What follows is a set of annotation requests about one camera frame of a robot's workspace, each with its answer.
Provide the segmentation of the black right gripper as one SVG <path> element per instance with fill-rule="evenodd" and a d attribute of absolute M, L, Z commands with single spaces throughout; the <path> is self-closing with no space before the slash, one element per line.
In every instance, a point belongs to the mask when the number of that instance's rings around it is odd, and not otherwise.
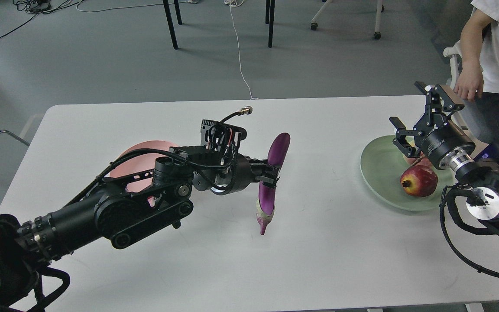
<path fill-rule="evenodd" d="M 407 130 L 398 117 L 390 117 L 395 127 L 393 144 L 407 158 L 418 158 L 421 153 L 438 170 L 459 170 L 473 163 L 470 154 L 475 144 L 452 120 L 452 114 L 465 108 L 465 103 L 448 85 L 426 85 L 416 81 L 415 87 L 425 96 L 424 114 Z M 411 146 L 407 137 L 414 137 L 415 146 Z"/>

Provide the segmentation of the person's hand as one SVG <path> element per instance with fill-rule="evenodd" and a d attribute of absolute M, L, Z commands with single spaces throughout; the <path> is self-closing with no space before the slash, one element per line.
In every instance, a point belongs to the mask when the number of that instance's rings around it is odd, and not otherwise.
<path fill-rule="evenodd" d="M 457 79 L 454 92 L 464 100 L 474 101 L 483 96 L 483 85 L 482 72 L 463 70 Z"/>

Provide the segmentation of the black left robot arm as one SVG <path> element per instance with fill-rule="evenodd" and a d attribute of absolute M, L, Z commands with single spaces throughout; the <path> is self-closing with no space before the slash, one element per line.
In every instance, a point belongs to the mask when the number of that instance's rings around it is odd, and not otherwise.
<path fill-rule="evenodd" d="M 256 219 L 264 235 L 291 137 L 279 134 L 265 159 L 244 156 L 239 147 L 247 132 L 227 121 L 251 113 L 247 106 L 220 121 L 202 120 L 198 146 L 123 154 L 58 211 L 25 223 L 0 214 L 0 312 L 30 292 L 36 299 L 30 310 L 43 312 L 71 284 L 52 261 L 101 237 L 124 249 L 165 227 L 179 228 L 194 209 L 193 189 L 226 195 L 257 182 Z"/>

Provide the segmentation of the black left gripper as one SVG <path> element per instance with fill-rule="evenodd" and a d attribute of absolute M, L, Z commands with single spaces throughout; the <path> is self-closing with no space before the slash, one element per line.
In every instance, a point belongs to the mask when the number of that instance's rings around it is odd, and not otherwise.
<path fill-rule="evenodd" d="M 280 170 L 281 165 L 269 164 L 268 159 L 255 159 L 239 154 L 234 167 L 216 170 L 213 182 L 219 188 L 211 187 L 216 195 L 226 195 L 244 190 L 250 184 L 259 182 L 262 186 L 275 189 L 279 175 L 277 173 L 261 174 L 261 170 Z"/>

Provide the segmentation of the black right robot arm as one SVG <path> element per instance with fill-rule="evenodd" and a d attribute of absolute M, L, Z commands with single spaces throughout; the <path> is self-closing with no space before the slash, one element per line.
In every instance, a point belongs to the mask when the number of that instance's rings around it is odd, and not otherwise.
<path fill-rule="evenodd" d="M 499 161 L 475 160 L 473 140 L 451 119 L 464 109 L 465 103 L 447 85 L 427 86 L 416 81 L 424 95 L 424 113 L 412 130 L 398 117 L 390 117 L 395 127 L 393 144 L 408 158 L 424 154 L 438 170 L 450 169 L 456 184 L 446 186 L 440 199 L 440 224 L 451 250 L 480 274 L 499 278 L 489 270 L 462 255 L 451 242 L 445 225 L 449 213 L 453 222 L 464 231 L 479 236 L 499 237 Z"/>

